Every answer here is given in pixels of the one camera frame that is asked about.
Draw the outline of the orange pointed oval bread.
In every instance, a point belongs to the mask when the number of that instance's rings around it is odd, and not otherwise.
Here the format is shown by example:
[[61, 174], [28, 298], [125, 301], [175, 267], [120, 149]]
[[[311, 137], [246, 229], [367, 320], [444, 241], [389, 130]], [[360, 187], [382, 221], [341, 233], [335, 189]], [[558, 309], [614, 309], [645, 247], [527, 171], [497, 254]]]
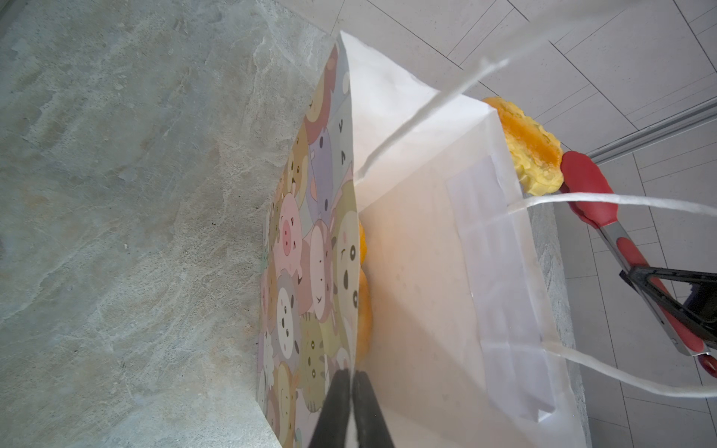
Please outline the orange pointed oval bread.
[[360, 265], [364, 265], [367, 256], [367, 243], [364, 227], [361, 223], [358, 224], [360, 228]]

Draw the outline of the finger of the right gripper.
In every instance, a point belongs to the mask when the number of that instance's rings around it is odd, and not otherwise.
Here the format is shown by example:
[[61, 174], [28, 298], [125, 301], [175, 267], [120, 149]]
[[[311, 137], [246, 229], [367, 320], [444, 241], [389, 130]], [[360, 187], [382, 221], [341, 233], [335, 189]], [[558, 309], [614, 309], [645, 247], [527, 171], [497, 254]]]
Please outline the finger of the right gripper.
[[[634, 266], [621, 278], [657, 310], [658, 321], [687, 350], [716, 348], [716, 275], [713, 273]], [[668, 283], [687, 285], [686, 299], [674, 298]]]

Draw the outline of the white cartoon paper bag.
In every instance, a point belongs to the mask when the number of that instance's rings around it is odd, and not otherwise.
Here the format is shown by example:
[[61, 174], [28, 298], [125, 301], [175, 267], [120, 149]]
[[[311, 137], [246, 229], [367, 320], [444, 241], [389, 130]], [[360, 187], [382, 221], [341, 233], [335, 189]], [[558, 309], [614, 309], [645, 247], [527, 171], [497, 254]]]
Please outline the white cartoon paper bag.
[[[308, 447], [330, 383], [365, 371], [395, 446], [584, 444], [567, 366], [680, 399], [561, 343], [528, 209], [543, 203], [713, 207], [615, 194], [587, 155], [564, 152], [557, 192], [523, 192], [497, 110], [472, 85], [620, 1], [552, 7], [485, 46], [442, 90], [341, 32], [267, 216], [257, 401], [284, 447]], [[360, 265], [360, 228], [367, 256]], [[357, 362], [360, 271], [373, 309]]]

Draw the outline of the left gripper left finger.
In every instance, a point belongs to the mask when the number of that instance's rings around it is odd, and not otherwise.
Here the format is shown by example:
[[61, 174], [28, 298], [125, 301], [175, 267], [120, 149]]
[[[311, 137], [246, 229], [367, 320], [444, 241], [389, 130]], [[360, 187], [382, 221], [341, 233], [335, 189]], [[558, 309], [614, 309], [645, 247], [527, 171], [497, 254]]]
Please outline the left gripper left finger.
[[338, 371], [330, 383], [309, 448], [344, 448], [351, 413], [351, 375]]

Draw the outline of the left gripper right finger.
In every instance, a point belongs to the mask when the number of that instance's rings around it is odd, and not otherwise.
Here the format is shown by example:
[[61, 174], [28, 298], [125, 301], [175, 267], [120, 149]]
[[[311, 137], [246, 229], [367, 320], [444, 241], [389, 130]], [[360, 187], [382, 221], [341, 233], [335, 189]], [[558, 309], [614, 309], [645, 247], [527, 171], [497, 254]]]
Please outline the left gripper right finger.
[[360, 448], [394, 448], [388, 425], [375, 396], [369, 375], [355, 371], [352, 402]]

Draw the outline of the yellow ridged long bread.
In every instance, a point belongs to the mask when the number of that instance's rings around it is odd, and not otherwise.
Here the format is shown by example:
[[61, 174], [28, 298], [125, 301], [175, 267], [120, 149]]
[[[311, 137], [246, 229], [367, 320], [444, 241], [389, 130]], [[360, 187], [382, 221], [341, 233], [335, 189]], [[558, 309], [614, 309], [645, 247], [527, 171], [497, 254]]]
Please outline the yellow ridged long bread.
[[499, 114], [523, 192], [531, 196], [557, 192], [564, 182], [560, 141], [514, 103], [500, 97], [488, 97], [483, 102]]

